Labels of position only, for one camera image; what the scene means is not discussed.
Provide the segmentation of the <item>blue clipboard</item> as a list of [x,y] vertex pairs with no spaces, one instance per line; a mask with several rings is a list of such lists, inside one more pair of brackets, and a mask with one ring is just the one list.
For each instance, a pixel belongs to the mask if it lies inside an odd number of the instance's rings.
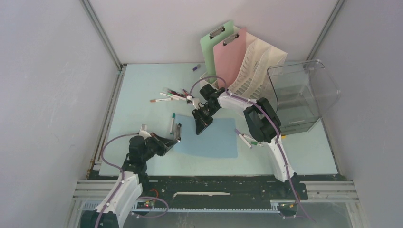
[[181,140],[174,146],[176,152],[206,158],[238,156],[235,119],[217,118],[199,135],[193,117],[177,115],[175,120],[181,124]]

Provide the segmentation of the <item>pink clipboard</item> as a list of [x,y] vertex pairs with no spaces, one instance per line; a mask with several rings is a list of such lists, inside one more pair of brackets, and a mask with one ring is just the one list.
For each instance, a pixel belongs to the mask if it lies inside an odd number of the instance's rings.
[[230,86],[238,77],[246,53],[247,28],[241,28],[213,47],[219,88]]

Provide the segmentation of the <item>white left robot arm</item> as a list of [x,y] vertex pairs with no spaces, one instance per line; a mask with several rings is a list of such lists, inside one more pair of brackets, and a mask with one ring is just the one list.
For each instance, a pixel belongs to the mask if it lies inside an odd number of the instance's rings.
[[108,162],[104,158],[104,150],[113,141],[109,140],[101,149],[100,157],[103,163],[117,168],[119,177],[113,188],[102,202],[92,211],[83,213],[80,220],[82,228],[121,228],[132,207],[138,199],[144,199],[150,192],[149,178],[146,173],[147,161],[155,155],[164,156],[181,138],[163,138],[155,133],[146,131],[128,134],[129,152],[121,166]]

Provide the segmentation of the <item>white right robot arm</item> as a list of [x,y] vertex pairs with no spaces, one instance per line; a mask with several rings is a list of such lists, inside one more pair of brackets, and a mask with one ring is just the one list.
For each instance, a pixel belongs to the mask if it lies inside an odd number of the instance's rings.
[[242,114],[246,120],[249,134],[264,146],[269,147],[273,163],[274,176],[281,181],[276,186],[277,194],[284,199],[290,198],[296,191],[292,183],[296,178],[281,139],[281,121],[266,98],[249,99],[229,92],[226,88],[215,89],[207,84],[200,90],[206,100],[201,103],[198,98],[189,95],[195,109],[196,134],[201,134],[213,123],[213,115],[220,109],[229,109]]

